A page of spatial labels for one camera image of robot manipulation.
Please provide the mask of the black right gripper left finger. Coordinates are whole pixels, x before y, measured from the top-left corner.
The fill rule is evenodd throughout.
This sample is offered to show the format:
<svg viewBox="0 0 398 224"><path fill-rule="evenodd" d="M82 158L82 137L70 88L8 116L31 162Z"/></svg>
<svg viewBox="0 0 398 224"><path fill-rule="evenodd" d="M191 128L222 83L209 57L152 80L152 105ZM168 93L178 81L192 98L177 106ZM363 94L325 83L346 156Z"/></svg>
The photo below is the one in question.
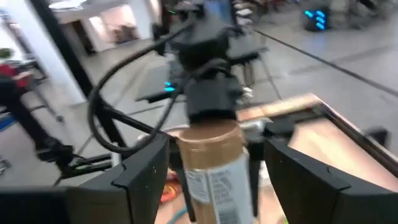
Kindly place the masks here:
<svg viewBox="0 0 398 224"><path fill-rule="evenodd" d="M169 139L148 146L78 186L0 188L0 224L154 224Z"/></svg>

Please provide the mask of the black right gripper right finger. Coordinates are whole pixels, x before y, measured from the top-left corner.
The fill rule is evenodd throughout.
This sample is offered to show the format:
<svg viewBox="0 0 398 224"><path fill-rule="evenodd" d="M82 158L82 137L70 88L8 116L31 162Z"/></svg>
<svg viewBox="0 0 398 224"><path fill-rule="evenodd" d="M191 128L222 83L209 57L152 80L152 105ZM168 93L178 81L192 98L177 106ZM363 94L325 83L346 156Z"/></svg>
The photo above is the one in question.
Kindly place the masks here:
<svg viewBox="0 0 398 224"><path fill-rule="evenodd" d="M398 192L281 142L264 144L271 184L289 224L398 224Z"/></svg>

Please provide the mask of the black metal stand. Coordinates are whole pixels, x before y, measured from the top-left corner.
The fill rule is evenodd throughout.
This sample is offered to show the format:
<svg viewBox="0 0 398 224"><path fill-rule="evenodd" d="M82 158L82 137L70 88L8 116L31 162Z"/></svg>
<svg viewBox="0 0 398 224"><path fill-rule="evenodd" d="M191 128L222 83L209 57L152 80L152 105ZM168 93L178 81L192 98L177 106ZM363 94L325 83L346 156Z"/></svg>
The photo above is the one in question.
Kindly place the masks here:
<svg viewBox="0 0 398 224"><path fill-rule="evenodd" d="M35 153L39 160L55 163L60 171L54 186L64 179L86 175L112 168L111 155L85 158L74 153L73 146L63 144L52 137L23 104L22 93L15 81L8 76L0 75L0 106L12 114L35 144Z"/></svg>

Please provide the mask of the black aluminium table frame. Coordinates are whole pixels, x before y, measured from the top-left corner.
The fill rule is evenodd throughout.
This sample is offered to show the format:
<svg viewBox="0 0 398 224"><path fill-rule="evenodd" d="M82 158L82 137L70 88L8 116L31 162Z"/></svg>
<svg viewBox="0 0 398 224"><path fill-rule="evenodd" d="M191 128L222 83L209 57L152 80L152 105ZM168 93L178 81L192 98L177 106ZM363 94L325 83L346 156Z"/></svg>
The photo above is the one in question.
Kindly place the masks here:
<svg viewBox="0 0 398 224"><path fill-rule="evenodd" d="M262 110L264 115L271 119L288 118L296 123L325 118L331 121L393 176L398 178L398 157L388 149L391 141L391 132L386 128L375 127L362 131L323 103L304 105L297 108L284 108L280 111L275 106L263 106Z"/></svg>

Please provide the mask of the black diagonal frame post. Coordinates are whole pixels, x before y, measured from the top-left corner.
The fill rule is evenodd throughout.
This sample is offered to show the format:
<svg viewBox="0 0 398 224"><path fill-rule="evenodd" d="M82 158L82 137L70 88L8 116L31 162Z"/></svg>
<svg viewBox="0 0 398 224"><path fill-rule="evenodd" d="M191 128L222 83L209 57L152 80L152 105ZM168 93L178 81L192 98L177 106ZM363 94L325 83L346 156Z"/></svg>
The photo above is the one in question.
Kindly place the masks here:
<svg viewBox="0 0 398 224"><path fill-rule="evenodd" d="M67 67L71 71L84 96L89 98L94 86L46 0L27 0L27 2L43 23L44 30L47 31L50 39L55 44L56 48L58 48L58 51L66 62ZM107 104L103 101L102 97L99 96L95 101L95 108L88 113L88 124L91 132L97 141L102 137L95 125L95 120L97 120L108 137L107 140L104 141L105 143L109 143L111 146L125 146L126 142L121 136L113 119L111 119L111 113L106 110L106 106Z"/></svg>

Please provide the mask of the brown lid spice jar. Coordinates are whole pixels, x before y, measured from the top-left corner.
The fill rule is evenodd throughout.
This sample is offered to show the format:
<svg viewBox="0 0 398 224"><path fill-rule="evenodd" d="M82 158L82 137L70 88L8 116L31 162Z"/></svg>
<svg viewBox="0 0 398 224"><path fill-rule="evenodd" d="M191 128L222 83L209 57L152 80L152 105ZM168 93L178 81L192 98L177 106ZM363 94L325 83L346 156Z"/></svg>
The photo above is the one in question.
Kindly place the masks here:
<svg viewBox="0 0 398 224"><path fill-rule="evenodd" d="M255 224L239 124L219 120L192 125L181 130L177 144L196 224Z"/></svg>

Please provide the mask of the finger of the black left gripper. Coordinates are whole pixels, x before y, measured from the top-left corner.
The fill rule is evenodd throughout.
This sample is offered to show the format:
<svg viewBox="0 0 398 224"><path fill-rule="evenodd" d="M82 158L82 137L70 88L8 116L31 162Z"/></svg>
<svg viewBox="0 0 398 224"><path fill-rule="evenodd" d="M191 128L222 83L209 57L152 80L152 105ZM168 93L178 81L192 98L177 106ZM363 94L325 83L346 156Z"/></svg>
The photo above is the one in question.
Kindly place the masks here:
<svg viewBox="0 0 398 224"><path fill-rule="evenodd" d="M189 219L192 223L196 222L195 212L193 210L191 196L189 194L187 180L183 169L183 162L180 150L175 141L170 141L169 167L177 173L178 180L182 186L182 192L185 199Z"/></svg>
<svg viewBox="0 0 398 224"><path fill-rule="evenodd" d="M264 160L264 141L261 138L247 139L247 150L249 153L249 183L251 188L252 211L258 216L258 188L259 170L261 161Z"/></svg>

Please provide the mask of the blue lit background machine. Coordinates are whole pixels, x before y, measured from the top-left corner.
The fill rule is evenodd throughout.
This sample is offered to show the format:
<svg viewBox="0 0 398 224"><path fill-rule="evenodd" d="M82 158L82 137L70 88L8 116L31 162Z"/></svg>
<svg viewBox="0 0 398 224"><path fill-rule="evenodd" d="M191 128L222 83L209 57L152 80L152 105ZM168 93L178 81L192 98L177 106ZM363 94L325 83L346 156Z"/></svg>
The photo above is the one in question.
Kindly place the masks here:
<svg viewBox="0 0 398 224"><path fill-rule="evenodd" d="M307 31L317 32L327 28L326 14L321 10L305 10L303 12L303 27Z"/></svg>

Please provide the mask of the orange snack pack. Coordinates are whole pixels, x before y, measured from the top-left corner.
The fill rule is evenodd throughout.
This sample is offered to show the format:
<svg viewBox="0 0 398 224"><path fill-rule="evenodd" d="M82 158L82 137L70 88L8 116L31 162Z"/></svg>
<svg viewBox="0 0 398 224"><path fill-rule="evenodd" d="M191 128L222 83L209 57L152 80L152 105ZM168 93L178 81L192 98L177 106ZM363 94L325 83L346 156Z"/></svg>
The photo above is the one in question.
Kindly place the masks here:
<svg viewBox="0 0 398 224"><path fill-rule="evenodd" d="M160 203L166 203L177 197L182 191L182 186L175 171L168 170Z"/></svg>

